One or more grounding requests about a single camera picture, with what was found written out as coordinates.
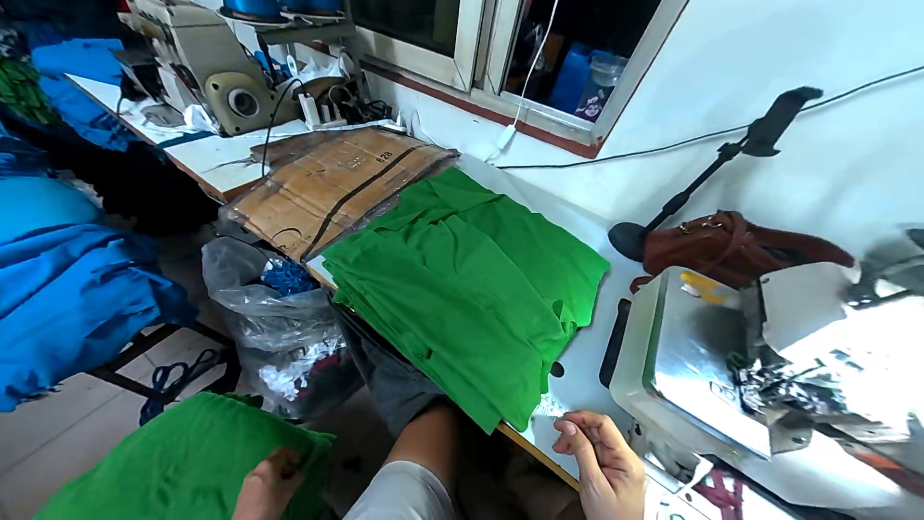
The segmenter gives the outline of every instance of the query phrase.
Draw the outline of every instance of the window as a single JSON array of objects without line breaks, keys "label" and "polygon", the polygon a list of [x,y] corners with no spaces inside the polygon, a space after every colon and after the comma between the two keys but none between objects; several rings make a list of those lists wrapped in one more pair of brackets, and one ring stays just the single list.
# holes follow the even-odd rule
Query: window
[{"label": "window", "polygon": [[551,28],[554,0],[353,0],[353,12],[368,54],[507,121],[522,100],[526,124],[595,156],[687,1],[559,0]]},{"label": "window", "polygon": [[353,0],[365,51],[467,92],[484,0]]}]

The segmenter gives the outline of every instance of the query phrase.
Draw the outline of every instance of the hand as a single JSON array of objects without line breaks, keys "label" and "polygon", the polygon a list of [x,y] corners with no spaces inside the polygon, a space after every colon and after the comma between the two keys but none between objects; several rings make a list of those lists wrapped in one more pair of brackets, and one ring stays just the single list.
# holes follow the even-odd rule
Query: hand
[{"label": "hand", "polygon": [[580,468],[580,502],[587,520],[642,520],[645,467],[608,415],[568,412],[555,423],[552,446],[574,455]]},{"label": "hand", "polygon": [[279,520],[304,477],[298,453],[276,448],[244,477],[232,520]]}]

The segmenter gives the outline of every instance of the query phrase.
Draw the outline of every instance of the window frame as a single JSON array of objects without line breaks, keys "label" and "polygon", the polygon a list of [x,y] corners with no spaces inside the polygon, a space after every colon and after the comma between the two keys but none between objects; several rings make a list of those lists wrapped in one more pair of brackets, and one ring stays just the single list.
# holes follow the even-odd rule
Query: window frame
[{"label": "window frame", "polygon": [[481,17],[486,0],[459,0],[456,49],[452,57],[357,25],[362,51],[385,63],[468,92],[475,76]]},{"label": "window frame", "polygon": [[[595,158],[688,3],[661,1],[595,123],[523,99],[518,131]],[[526,0],[460,0],[454,57],[359,26],[357,33],[367,47],[362,49],[369,57],[365,61],[380,75],[508,125],[521,98],[518,93],[505,92],[503,85],[525,5]]]},{"label": "window frame", "polygon": [[[599,147],[603,140],[610,134],[615,126],[619,116],[628,105],[629,99],[638,88],[645,73],[654,61],[654,58],[661,51],[667,36],[674,28],[676,22],[680,19],[681,13],[686,8],[689,0],[662,0],[651,17],[648,27],[638,41],[635,51],[626,64],[626,69],[616,88],[610,96],[610,101],[603,107],[600,117],[596,123],[587,121],[587,125],[575,123],[573,120],[568,122],[571,116],[555,108],[532,102],[529,99],[524,100],[523,113],[527,113],[527,118],[542,120],[543,127],[557,127],[566,125],[573,129],[570,131],[576,141],[587,146]],[[493,23],[491,27],[490,48],[487,52],[487,63],[484,68],[484,81],[481,89],[486,94],[498,96],[507,102],[516,105],[520,96],[515,93],[504,91],[504,80],[509,65],[510,53],[513,50],[514,34],[519,30],[519,22],[526,13],[523,12],[526,2],[523,0],[496,0],[493,13]]]}]

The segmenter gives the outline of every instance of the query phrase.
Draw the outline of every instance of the blue thread spool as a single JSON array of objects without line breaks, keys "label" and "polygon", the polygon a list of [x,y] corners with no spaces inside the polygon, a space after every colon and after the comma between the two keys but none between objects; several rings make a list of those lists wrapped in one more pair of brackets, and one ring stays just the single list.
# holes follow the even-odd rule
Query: blue thread spool
[{"label": "blue thread spool", "polygon": [[258,21],[267,23],[286,22],[279,13],[276,0],[225,0],[225,6],[219,13],[228,18],[241,21]]}]

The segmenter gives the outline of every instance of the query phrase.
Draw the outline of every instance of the green fabric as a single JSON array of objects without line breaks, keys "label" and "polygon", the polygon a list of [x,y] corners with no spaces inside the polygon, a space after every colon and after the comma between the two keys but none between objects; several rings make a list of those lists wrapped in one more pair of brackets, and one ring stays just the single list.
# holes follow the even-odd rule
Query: green fabric
[{"label": "green fabric", "polygon": [[523,431],[609,263],[450,168],[324,251],[343,303],[485,431]]},{"label": "green fabric", "polygon": [[21,118],[43,125],[58,120],[39,87],[39,73],[31,63],[0,57],[0,103]]},{"label": "green fabric", "polygon": [[283,518],[333,518],[320,495],[333,439],[201,392],[126,437],[35,518],[228,520],[244,476],[280,445],[308,456],[305,481]]}]

